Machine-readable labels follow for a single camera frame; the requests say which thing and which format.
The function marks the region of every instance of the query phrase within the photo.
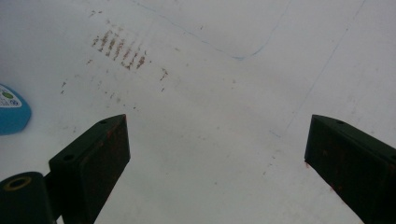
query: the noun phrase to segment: circular hole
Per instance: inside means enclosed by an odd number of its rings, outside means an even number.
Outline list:
[[[25,187],[26,185],[30,184],[32,181],[32,178],[30,176],[22,176],[15,178],[13,180],[10,180],[8,183],[4,185],[4,190],[5,191],[12,191],[12,190],[17,190]]]
[[[71,161],[74,159],[74,155],[67,155],[64,157],[64,161]]]
[[[25,182],[26,182],[25,179],[17,179],[15,181],[11,182],[9,184],[9,186],[12,187],[12,188],[17,188],[17,187],[22,186]]]

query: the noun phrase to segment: brown smudge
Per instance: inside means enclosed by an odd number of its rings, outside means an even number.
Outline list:
[[[122,57],[122,59],[125,61],[126,58],[128,58],[129,54],[131,53],[132,50],[132,45],[128,47],[128,49],[126,50],[126,53],[124,54],[124,56]]]
[[[140,57],[139,64],[137,65],[136,69],[139,69],[145,63],[145,56]]]
[[[96,38],[93,40],[91,47],[95,46],[98,41],[99,41],[99,35],[97,35]]]
[[[126,68],[128,68],[128,70],[131,70],[131,66],[134,65],[134,58],[136,58],[137,53],[134,54],[134,57],[132,58],[132,60],[129,62],[128,66],[126,66]]]
[[[102,52],[103,48],[105,47],[105,44],[107,43],[108,36],[111,35],[111,34],[113,34],[113,32],[112,32],[111,30],[109,30],[109,31],[107,31],[107,32],[105,33],[105,35],[103,36],[103,38],[102,38],[102,46],[101,46],[101,48],[99,49],[100,52]]]
[[[124,42],[125,39],[122,39],[121,42],[117,45],[116,56],[114,56],[113,61],[116,61],[116,58],[119,57],[120,50],[122,49]]]
[[[111,50],[113,49],[113,46],[114,46],[115,43],[116,43],[116,38],[113,38],[113,39],[110,41],[110,45],[108,46],[108,52],[106,53],[106,56],[107,56],[107,57],[110,56],[110,52],[111,52]]]

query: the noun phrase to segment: white label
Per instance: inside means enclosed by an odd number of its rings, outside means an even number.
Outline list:
[[[21,107],[22,102],[12,91],[0,85],[0,108]]]

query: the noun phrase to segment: white surface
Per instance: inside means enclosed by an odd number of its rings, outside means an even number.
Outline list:
[[[0,179],[125,113],[132,161],[96,223],[361,223],[306,137],[320,114],[396,147],[395,21],[393,0],[2,1],[0,82],[33,116],[0,136]]]

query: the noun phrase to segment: blue object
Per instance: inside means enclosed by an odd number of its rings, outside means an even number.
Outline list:
[[[0,84],[0,135],[21,131],[31,114],[29,105],[19,94]]]

